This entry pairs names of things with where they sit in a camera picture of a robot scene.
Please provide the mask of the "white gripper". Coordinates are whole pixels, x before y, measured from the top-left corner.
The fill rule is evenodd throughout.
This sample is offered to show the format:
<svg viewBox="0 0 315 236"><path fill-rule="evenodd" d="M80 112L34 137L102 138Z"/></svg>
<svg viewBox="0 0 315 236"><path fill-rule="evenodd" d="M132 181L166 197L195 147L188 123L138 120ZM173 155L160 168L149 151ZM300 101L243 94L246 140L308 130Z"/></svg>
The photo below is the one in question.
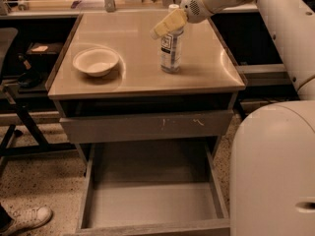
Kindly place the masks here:
<svg viewBox="0 0 315 236"><path fill-rule="evenodd" d="M170 11L150 31L152 39L161 38L171 32L185 27L187 21L191 24L201 23L214 14L211 0L182 0L180 7Z"/></svg>

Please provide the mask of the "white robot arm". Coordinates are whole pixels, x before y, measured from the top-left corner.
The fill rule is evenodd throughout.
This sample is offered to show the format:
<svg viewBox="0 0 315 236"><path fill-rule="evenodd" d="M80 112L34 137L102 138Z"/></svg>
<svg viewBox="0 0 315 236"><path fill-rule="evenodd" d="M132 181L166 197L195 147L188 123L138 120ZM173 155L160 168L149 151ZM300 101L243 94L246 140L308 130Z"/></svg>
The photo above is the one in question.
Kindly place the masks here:
<svg viewBox="0 0 315 236"><path fill-rule="evenodd" d="M159 38L253 1L299 99L240 124L230 159L230 236L315 236L315 12L307 0L182 0Z"/></svg>

